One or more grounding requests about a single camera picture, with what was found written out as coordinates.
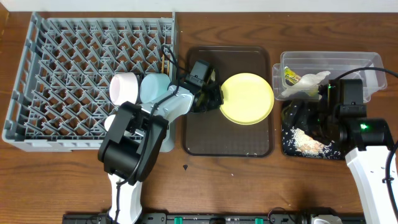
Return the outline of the white tissue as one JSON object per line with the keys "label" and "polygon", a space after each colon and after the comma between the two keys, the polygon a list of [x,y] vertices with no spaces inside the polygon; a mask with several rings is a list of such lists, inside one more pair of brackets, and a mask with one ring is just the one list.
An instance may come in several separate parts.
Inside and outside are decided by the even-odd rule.
{"label": "white tissue", "polygon": [[303,90],[318,88],[319,83],[324,80],[330,73],[331,72],[329,71],[323,71],[317,74],[306,74],[296,84],[284,90],[281,95],[284,97],[288,97]]}

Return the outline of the yellow round plate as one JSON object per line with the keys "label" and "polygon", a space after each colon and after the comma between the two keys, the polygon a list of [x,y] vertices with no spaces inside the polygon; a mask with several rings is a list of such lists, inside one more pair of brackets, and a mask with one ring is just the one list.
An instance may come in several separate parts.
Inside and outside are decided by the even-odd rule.
{"label": "yellow round plate", "polygon": [[221,113],[240,125],[252,125],[267,118],[274,106],[270,84],[259,75],[239,73],[229,77],[222,85]]}

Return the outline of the green yellow wrapper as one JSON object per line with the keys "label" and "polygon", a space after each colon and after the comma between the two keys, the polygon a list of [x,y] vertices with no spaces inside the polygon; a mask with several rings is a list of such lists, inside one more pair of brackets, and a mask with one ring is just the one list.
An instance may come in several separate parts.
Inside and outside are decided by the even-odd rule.
{"label": "green yellow wrapper", "polygon": [[289,67],[284,67],[284,78],[286,83],[289,86],[293,86],[297,84],[301,80],[301,76],[297,75],[293,70]]}

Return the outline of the light blue bowl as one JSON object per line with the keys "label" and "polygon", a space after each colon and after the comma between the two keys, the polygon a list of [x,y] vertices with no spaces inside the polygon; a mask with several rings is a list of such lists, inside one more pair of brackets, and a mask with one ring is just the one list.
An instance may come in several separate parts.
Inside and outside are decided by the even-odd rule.
{"label": "light blue bowl", "polygon": [[170,78],[164,73],[150,73],[141,82],[139,97],[142,103],[148,103],[164,94],[170,85]]}

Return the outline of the white pink shallow bowl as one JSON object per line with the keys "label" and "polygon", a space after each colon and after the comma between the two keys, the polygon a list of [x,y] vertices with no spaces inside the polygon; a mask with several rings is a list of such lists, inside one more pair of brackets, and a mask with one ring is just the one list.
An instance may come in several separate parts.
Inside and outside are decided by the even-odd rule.
{"label": "white pink shallow bowl", "polygon": [[119,73],[112,79],[109,95],[114,105],[120,106],[125,102],[135,104],[139,94],[139,82],[134,73]]}

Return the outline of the white cup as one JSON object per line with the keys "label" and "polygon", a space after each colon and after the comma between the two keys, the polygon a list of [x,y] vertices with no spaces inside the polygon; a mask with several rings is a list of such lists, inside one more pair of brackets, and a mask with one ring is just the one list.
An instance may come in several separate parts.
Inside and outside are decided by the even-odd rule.
{"label": "white cup", "polygon": [[106,131],[109,131],[114,119],[115,119],[116,115],[112,114],[110,116],[108,116],[105,121],[104,121],[104,127]]}

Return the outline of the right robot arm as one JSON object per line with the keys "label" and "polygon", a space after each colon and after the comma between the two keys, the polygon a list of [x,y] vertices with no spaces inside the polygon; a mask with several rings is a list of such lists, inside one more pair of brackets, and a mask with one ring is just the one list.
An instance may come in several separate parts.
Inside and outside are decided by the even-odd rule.
{"label": "right robot arm", "polygon": [[323,144],[335,143],[356,183],[367,223],[397,223],[397,142],[386,120],[368,118],[363,82],[347,71],[321,85],[318,102],[292,100],[282,123]]}

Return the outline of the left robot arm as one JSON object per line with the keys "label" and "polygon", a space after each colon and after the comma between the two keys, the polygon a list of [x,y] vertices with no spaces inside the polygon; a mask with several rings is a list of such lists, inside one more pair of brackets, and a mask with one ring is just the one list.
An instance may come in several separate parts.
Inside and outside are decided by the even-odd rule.
{"label": "left robot arm", "polygon": [[214,66],[198,60],[175,83],[164,73],[150,73],[142,81],[133,73],[117,74],[109,93],[119,108],[105,120],[106,135],[98,151],[113,188],[106,222],[136,223],[142,213],[142,183],[157,161],[170,123],[187,113],[219,109],[220,76]]}

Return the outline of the spilled rice food waste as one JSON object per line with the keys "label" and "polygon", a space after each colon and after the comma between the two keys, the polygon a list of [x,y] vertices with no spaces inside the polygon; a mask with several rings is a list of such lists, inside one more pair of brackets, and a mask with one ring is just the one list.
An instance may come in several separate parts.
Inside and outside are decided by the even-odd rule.
{"label": "spilled rice food waste", "polygon": [[282,127],[282,151],[286,156],[341,160],[341,152],[334,142],[327,145],[314,140],[301,129]]}

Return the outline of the clear plastic waste bin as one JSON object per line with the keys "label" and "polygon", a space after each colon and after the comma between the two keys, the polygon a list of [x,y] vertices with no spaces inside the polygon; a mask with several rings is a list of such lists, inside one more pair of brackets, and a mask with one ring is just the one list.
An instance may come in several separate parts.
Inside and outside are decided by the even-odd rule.
{"label": "clear plastic waste bin", "polygon": [[320,85],[326,85],[345,72],[361,67],[382,68],[381,57],[375,52],[333,52],[333,51],[286,51],[280,56],[280,63],[272,68],[272,87],[276,100],[319,100],[318,88],[300,91],[284,97],[281,93],[289,86],[284,78],[284,67],[289,67],[297,75],[317,74],[323,71],[331,72]]}

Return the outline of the grey plastic dishwasher rack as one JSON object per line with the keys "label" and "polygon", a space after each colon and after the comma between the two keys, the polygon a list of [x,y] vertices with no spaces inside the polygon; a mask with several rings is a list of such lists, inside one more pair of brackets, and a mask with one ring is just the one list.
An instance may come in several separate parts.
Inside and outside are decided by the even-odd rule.
{"label": "grey plastic dishwasher rack", "polygon": [[27,152],[98,149],[115,114],[113,75],[161,72],[160,48],[177,49],[166,18],[30,17],[2,139]]}

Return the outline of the black rectangular tray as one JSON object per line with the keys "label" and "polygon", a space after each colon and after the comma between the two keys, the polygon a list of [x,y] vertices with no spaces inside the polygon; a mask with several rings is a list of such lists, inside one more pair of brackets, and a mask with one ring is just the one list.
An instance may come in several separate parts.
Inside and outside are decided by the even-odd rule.
{"label": "black rectangular tray", "polygon": [[334,141],[321,141],[305,132],[307,121],[315,117],[317,103],[286,101],[281,110],[282,152],[292,157],[343,160],[345,156]]}

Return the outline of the dark brown serving tray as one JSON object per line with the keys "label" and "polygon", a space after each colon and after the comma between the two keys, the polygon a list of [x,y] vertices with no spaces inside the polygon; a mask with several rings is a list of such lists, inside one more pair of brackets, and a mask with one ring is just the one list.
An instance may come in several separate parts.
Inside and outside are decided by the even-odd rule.
{"label": "dark brown serving tray", "polygon": [[[204,60],[218,69],[221,83],[243,72],[271,81],[268,52],[258,46],[196,46],[186,54],[186,68]],[[272,115],[257,124],[240,125],[220,110],[189,113],[183,118],[182,145],[193,156],[266,157],[274,149]]]}

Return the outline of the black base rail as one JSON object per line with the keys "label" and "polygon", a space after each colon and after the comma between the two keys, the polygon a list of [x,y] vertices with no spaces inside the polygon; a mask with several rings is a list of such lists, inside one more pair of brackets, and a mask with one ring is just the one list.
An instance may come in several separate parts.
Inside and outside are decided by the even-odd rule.
{"label": "black base rail", "polygon": [[266,213],[168,213],[143,210],[131,223],[141,224],[289,224],[342,223],[365,224],[364,215],[339,214],[332,208],[316,207],[288,211],[275,207]]}

